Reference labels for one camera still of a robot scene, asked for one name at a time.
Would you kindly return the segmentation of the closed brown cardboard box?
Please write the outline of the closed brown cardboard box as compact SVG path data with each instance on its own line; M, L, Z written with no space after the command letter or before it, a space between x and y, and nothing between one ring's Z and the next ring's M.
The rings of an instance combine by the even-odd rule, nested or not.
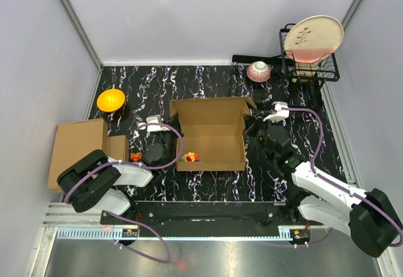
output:
M124 135L108 135L104 119L60 124L56 128L47 188L60 193L57 178L90 152L100 149L116 160L129 159L129 142Z

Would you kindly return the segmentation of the beige cup in rack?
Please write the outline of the beige cup in rack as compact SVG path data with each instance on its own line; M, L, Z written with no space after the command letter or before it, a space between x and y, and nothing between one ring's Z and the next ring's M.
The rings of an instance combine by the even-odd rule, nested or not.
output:
M295 72L293 73L296 76L302 77L312 77L316 74L316 70L318 65L316 63L295 63Z

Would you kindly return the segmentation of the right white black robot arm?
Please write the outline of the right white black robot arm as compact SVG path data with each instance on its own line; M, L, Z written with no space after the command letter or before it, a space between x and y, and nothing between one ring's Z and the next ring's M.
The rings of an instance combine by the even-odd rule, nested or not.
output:
M244 117L245 133L255 137L269 167L292 186L286 217L293 224L319 222L338 230L365 254L378 258L389 247L402 245L402 222L388 196L365 191L326 174L292 145L280 123L293 108L276 102L270 111Z

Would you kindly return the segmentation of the beige plate with leaf pattern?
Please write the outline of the beige plate with leaf pattern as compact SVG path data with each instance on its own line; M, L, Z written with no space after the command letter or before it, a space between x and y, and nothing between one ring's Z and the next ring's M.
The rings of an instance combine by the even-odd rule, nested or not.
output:
M342 24L332 16L308 17L288 32L285 54L298 63L311 64L333 54L344 38Z

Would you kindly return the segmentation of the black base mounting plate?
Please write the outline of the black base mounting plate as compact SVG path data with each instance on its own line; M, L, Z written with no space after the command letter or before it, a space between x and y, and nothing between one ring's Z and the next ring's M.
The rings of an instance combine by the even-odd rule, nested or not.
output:
M223 201L135 201L123 218L147 225L166 222L250 221L262 225L307 225L296 208L286 203Z

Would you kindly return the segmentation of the orange bowl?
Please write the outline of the orange bowl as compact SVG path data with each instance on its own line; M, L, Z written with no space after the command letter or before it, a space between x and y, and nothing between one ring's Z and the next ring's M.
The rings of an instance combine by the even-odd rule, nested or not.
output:
M103 91L96 101L97 107L106 113L119 110L125 103L125 94L119 89Z

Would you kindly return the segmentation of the brown cardboard box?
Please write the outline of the brown cardboard box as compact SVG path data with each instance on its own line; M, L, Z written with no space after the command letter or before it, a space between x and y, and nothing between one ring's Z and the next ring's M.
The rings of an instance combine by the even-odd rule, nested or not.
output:
M200 162L178 160L178 171L244 171L244 116L256 108L250 97L178 99L170 102L183 134L183 151L195 152Z
M47 188L60 193L57 178L90 152L100 149L116 160L129 159L129 142L124 135L108 135L104 119L60 124L56 128Z

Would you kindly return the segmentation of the colourful flower toy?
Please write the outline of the colourful flower toy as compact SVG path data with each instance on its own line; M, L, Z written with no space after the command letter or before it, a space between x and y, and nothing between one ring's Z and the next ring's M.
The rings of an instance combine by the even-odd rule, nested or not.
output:
M200 162L200 157L195 152L188 152L181 157L181 160L183 162Z

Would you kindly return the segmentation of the pink patterned ceramic bowl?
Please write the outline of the pink patterned ceramic bowl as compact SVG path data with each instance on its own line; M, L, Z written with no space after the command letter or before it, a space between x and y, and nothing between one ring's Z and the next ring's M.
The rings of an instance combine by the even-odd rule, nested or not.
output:
M271 67L263 61L253 62L247 68L246 74L253 82L265 82L271 77Z

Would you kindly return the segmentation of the small orange toy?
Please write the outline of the small orange toy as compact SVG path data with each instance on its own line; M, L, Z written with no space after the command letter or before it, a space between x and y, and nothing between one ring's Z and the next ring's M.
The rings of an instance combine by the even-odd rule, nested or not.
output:
M132 153L130 156L130 160L133 162L139 162L141 159L142 159L141 152Z

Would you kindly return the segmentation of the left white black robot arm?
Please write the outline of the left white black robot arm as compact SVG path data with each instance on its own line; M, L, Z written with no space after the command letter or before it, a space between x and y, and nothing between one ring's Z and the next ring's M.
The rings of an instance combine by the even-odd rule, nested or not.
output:
M153 144L143 153L140 162L117 160L96 149L67 168L57 178L65 195L64 202L77 213L92 208L112 212L123 224L131 223L136 209L128 198L114 186L144 187L153 178L153 172L172 166L180 158L176 142L183 149L183 136L179 128L165 123L145 123L143 128L158 127L161 142Z

